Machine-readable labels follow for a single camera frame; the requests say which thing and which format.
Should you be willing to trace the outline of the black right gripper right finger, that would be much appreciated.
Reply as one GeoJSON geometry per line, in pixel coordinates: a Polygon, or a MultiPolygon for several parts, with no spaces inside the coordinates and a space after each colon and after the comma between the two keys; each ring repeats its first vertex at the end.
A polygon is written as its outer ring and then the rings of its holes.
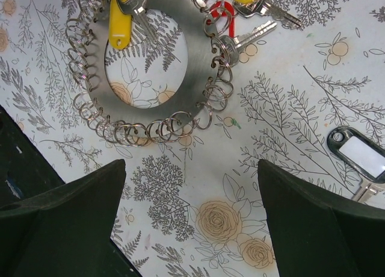
{"type": "Polygon", "coordinates": [[[384,210],[259,160],[258,183],[280,276],[384,276],[384,210]]]}

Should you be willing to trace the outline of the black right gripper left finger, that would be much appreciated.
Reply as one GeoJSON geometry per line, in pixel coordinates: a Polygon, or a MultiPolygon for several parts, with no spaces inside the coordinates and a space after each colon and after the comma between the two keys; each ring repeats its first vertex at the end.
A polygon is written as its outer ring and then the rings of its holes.
{"type": "Polygon", "coordinates": [[[1,276],[137,276],[111,241],[124,160],[1,207],[1,276]]]}

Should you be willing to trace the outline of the steel disc with keyrings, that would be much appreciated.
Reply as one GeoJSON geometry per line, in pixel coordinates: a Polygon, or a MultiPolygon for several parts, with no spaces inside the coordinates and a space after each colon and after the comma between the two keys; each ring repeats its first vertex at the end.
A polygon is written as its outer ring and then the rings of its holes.
{"type": "Polygon", "coordinates": [[[138,108],[125,103],[111,88],[105,69],[111,0],[92,0],[81,7],[82,17],[69,19],[69,70],[81,92],[73,106],[90,129],[109,143],[144,146],[148,142],[175,142],[203,129],[197,116],[214,112],[213,102],[230,97],[219,86],[222,72],[230,69],[210,12],[197,0],[147,0],[146,10],[159,10],[181,28],[187,46],[186,72],[175,94],[163,104],[138,108]]]}

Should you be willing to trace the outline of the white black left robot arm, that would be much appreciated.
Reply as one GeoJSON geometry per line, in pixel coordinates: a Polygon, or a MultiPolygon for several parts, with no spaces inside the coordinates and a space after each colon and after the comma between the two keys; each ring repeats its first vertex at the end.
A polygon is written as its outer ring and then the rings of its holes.
{"type": "Polygon", "coordinates": [[[53,167],[1,108],[1,207],[63,184],[53,167]]]}

